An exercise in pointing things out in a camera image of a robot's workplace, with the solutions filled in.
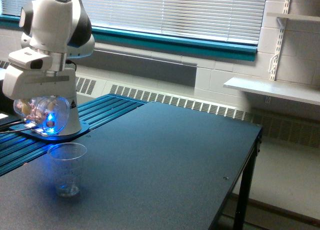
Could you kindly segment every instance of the clear plastic cup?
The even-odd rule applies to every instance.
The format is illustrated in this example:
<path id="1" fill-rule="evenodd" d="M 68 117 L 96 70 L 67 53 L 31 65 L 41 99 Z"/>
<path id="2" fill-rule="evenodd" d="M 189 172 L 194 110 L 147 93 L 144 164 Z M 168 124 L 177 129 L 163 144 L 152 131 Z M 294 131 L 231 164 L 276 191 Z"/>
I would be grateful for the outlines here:
<path id="1" fill-rule="evenodd" d="M 80 191 L 84 155 L 87 148 L 78 143 L 61 143 L 48 150 L 57 195 L 75 196 Z"/>

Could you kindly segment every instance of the blue aluminum rail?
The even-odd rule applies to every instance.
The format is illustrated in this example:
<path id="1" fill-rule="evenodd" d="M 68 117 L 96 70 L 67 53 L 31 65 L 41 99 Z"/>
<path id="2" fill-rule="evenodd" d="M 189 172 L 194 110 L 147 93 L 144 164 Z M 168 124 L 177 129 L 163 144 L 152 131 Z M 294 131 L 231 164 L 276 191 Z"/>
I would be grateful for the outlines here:
<path id="1" fill-rule="evenodd" d="M 146 102 L 136 99 L 105 95 L 78 106 L 80 120 L 94 130 Z M 42 156 L 52 144 L 28 138 L 20 133 L 0 134 L 0 176 Z"/>

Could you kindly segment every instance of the radiator vent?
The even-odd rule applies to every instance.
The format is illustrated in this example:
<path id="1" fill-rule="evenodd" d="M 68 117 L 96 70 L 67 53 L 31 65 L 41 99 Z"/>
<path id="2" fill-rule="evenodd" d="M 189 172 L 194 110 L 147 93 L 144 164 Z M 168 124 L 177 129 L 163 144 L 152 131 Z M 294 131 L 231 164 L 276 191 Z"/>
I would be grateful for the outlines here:
<path id="1" fill-rule="evenodd" d="M 0 61 L 0 68 L 6 69 L 10 65 L 10 62 L 7 61 Z"/>
<path id="2" fill-rule="evenodd" d="M 263 135 L 311 147 L 320 147 L 320 125 L 305 121 L 253 114 L 212 102 L 201 101 L 177 95 L 156 93 L 150 90 L 123 87 L 113 84 L 110 90 L 112 94 L 129 96 L 138 100 L 157 101 L 165 104 L 190 108 L 196 111 L 208 112 L 236 120 L 247 121 L 263 126 Z"/>
<path id="3" fill-rule="evenodd" d="M 86 79 L 83 77 L 76 77 L 76 91 L 83 93 L 83 94 L 87 94 L 87 95 L 91 95 L 96 82 L 95 80 L 91 80 L 91 79 Z"/>

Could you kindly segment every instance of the teal window frame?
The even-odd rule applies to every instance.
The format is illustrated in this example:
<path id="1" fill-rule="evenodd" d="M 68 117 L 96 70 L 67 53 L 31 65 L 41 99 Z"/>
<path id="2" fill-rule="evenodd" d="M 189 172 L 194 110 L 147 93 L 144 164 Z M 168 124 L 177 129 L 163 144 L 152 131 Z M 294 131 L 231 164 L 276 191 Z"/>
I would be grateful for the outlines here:
<path id="1" fill-rule="evenodd" d="M 0 15 L 0 27 L 19 28 L 20 17 Z M 125 44 L 131 47 L 147 47 L 170 51 L 181 55 L 218 57 L 235 60 L 255 61 L 257 46 L 224 42 L 171 37 L 149 33 L 92 27 L 96 41 L 108 44 Z"/>

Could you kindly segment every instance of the cable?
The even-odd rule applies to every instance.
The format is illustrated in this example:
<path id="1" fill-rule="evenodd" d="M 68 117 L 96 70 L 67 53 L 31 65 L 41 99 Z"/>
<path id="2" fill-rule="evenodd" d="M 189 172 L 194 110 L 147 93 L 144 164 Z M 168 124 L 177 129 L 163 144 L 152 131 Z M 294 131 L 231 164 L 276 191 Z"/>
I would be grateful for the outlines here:
<path id="1" fill-rule="evenodd" d="M 31 127 L 31 128 L 26 128 L 26 129 L 21 129 L 21 130 L 14 130 L 14 131 L 0 131 L 0 134 L 8 134 L 8 133 L 15 133 L 15 132 L 21 132 L 21 131 L 28 131 L 28 130 L 33 130 L 38 128 L 37 126 Z"/>
<path id="2" fill-rule="evenodd" d="M 76 64 L 75 62 L 73 62 L 73 61 L 71 61 L 71 60 L 66 60 L 65 63 L 66 63 L 66 64 L 74 64 L 74 66 L 75 66 L 74 71 L 77 71 L 77 64 Z"/>
<path id="3" fill-rule="evenodd" d="M 0 126 L 0 130 L 4 130 L 4 129 L 8 128 L 8 127 L 19 125 L 19 124 L 23 124 L 23 123 L 25 123 L 25 121 L 23 121 L 23 120 L 12 122 L 12 123 L 8 123 L 8 124 Z"/>

